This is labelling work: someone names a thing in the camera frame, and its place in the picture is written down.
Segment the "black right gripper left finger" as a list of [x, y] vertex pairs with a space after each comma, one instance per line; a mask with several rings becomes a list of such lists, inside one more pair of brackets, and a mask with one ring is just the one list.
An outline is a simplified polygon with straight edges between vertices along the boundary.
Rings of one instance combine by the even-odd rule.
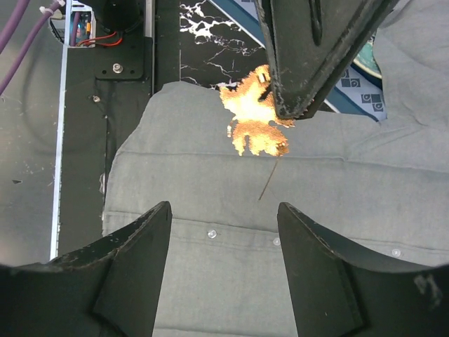
[[163, 201], [49, 263], [1, 266], [2, 336], [151, 336], [172, 211]]

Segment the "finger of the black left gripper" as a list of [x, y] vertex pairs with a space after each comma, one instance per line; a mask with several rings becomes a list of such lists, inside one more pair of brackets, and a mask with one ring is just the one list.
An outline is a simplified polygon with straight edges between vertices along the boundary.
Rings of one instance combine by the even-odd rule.
[[280, 119], [312, 118], [394, 0], [256, 1]]

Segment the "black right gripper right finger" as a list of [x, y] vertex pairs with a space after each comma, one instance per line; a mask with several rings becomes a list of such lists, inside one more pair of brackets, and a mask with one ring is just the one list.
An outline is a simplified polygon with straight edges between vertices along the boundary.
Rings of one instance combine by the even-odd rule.
[[447, 336], [448, 266], [368, 249], [289, 203], [277, 222], [299, 336]]

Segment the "gold leaf brooch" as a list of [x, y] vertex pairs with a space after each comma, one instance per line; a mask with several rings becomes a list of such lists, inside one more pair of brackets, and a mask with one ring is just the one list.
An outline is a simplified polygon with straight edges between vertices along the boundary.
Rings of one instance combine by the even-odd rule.
[[289, 153], [288, 139], [278, 127], [292, 128], [295, 122], [276, 114], [268, 65], [256, 67], [235, 88], [222, 86], [219, 92], [224, 108], [233, 114], [227, 137], [239, 156], [245, 150], [254, 156], [265, 152], [278, 161]]

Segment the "grey button shirt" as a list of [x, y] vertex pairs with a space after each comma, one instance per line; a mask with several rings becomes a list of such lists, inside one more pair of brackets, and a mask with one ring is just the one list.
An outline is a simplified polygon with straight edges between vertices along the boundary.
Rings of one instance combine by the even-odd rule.
[[299, 336], [277, 222], [289, 203], [383, 255], [448, 266], [448, 2], [401, 1], [375, 57], [387, 118], [318, 112], [289, 153], [239, 156], [217, 91], [166, 84], [118, 149], [103, 232], [170, 202], [155, 336]]

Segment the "teal patterned plate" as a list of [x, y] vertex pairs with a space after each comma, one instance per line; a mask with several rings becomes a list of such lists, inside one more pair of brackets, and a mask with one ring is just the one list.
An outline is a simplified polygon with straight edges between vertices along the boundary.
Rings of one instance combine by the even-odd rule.
[[353, 63], [362, 69], [365, 73], [377, 78], [381, 79], [382, 74], [378, 67], [378, 64], [375, 60], [374, 53], [373, 53], [373, 45], [375, 42], [375, 35], [374, 33], [369, 40], [363, 45], [361, 50], [358, 52], [357, 56], [354, 58]]

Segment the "blue patterned placemat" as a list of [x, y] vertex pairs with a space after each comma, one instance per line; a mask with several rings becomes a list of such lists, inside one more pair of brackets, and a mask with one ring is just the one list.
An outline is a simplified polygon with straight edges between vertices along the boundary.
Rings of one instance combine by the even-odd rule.
[[276, 114], [310, 119], [326, 103], [338, 113], [387, 117], [380, 80], [357, 62], [395, 1], [214, 1], [266, 50]]

